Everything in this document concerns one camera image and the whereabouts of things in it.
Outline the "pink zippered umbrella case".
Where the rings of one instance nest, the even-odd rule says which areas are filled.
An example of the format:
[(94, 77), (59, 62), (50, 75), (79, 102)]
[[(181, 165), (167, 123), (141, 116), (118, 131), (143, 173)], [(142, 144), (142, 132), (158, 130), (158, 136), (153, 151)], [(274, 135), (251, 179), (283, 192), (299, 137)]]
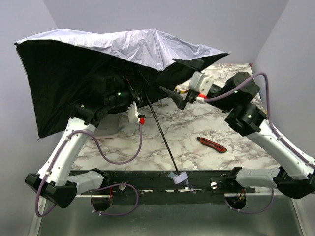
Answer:
[(97, 139), (112, 139), (116, 138), (119, 132), (123, 129), (123, 124), (116, 114), (108, 114), (102, 119), (96, 128), (94, 135)]

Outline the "lavender umbrella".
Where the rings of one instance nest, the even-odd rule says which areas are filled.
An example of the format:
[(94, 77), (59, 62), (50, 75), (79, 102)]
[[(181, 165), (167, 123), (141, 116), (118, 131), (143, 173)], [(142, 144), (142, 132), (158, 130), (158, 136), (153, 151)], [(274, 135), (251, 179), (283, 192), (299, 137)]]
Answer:
[(182, 41), (154, 29), (89, 33), (58, 29), (16, 41), (27, 75), (39, 138), (64, 132), (75, 107), (94, 94), (109, 96), (129, 78), (151, 102), (166, 97), (160, 86), (174, 90), (194, 70), (172, 59), (202, 59), (202, 70), (227, 54)]

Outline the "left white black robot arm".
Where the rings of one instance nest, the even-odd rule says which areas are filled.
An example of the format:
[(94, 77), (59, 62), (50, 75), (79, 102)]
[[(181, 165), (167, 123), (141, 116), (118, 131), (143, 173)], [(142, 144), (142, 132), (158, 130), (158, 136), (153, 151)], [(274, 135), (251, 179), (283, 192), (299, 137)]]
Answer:
[(37, 173), (27, 175), (25, 183), (36, 193), (35, 212), (38, 216), (44, 216), (39, 212), (41, 197), (54, 206), (66, 208), (79, 194), (110, 188), (109, 175), (104, 171), (92, 169), (84, 174), (71, 176), (70, 170), (88, 138), (100, 147), (94, 132), (112, 108), (127, 106), (129, 122), (137, 124), (139, 131), (142, 131), (145, 117), (138, 112), (137, 106), (141, 104), (139, 94), (129, 78), (123, 79), (123, 83), (124, 89), (109, 96), (97, 97), (94, 94), (87, 101), (79, 103), (49, 159)]

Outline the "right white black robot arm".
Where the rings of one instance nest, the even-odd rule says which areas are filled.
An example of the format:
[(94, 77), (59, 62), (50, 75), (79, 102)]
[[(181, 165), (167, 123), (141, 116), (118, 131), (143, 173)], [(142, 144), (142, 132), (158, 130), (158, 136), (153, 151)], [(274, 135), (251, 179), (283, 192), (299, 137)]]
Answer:
[(260, 87), (254, 82), (263, 76), (265, 91), (269, 91), (267, 75), (263, 72), (253, 74), (239, 72), (228, 79), (224, 87), (213, 83), (213, 79), (202, 73), (204, 61), (176, 59), (177, 64), (194, 70), (186, 98), (161, 87), (175, 102), (179, 109), (186, 103), (199, 102), (212, 105), (228, 113), (225, 122), (241, 136), (253, 141), (271, 155), (278, 163), (273, 169), (234, 168), (226, 178), (227, 188), (243, 189), (266, 187), (277, 189), (284, 195), (300, 199), (315, 191), (315, 160), (298, 149), (279, 132), (271, 121), (271, 112), (263, 112), (252, 103)]

